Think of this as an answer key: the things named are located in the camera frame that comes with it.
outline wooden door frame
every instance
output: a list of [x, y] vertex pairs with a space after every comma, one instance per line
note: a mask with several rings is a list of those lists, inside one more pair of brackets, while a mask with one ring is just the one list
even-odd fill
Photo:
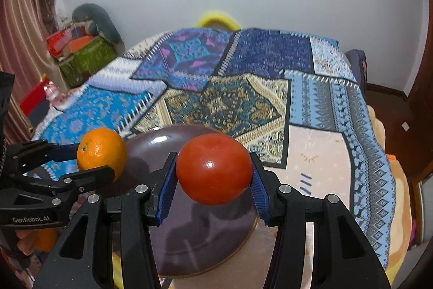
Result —
[[409, 107], [412, 110], [417, 111], [419, 109], [417, 102], [426, 93], [431, 73], [433, 73], [433, 0], [429, 0], [429, 27], [423, 59], [408, 97]]
[[[419, 65], [418, 74], [411, 92], [408, 96], [408, 104], [412, 113], [416, 116], [417, 121], [426, 122], [427, 126], [433, 123], [433, 112], [428, 112], [426, 107], [421, 103], [422, 97], [427, 93], [428, 85], [433, 74], [433, 0], [429, 0], [429, 27], [427, 31], [426, 46], [424, 49], [423, 59]], [[433, 161], [418, 174], [413, 182], [418, 183], [424, 180], [430, 173], [433, 173]]]

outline orange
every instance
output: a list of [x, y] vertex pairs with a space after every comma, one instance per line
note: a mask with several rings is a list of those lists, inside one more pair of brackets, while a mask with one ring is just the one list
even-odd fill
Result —
[[39, 229], [36, 231], [35, 248], [43, 252], [50, 252], [57, 238], [57, 228]]
[[107, 128], [97, 128], [84, 135], [78, 146], [78, 169], [107, 165], [114, 170], [116, 180], [125, 170], [126, 156], [125, 142], [118, 133]]

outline green storage basket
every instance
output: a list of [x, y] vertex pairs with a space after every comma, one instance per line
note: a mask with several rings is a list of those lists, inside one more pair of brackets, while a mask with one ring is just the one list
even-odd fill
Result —
[[77, 87], [116, 57], [113, 46], [102, 37], [96, 37], [92, 42], [61, 61], [59, 67], [66, 82], [71, 87]]

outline bed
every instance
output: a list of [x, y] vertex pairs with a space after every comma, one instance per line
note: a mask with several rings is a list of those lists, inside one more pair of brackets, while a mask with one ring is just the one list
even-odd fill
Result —
[[[385, 154], [383, 125], [335, 41], [256, 28], [161, 33], [51, 108], [33, 139], [75, 143], [99, 126], [130, 138], [174, 124], [225, 132], [304, 195], [339, 195], [393, 281], [411, 233], [408, 183]], [[44, 167], [53, 179], [77, 170], [75, 161]], [[228, 261], [170, 287], [261, 288], [275, 237], [259, 221]], [[313, 249], [308, 224], [303, 288], [310, 287]]]

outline pink bottle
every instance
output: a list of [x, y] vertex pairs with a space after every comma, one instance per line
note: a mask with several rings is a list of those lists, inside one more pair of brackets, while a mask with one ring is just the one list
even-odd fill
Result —
[[50, 81], [48, 85], [44, 86], [45, 97], [50, 103], [50, 106], [58, 106], [64, 103], [66, 97], [65, 94], [61, 93], [59, 88]]

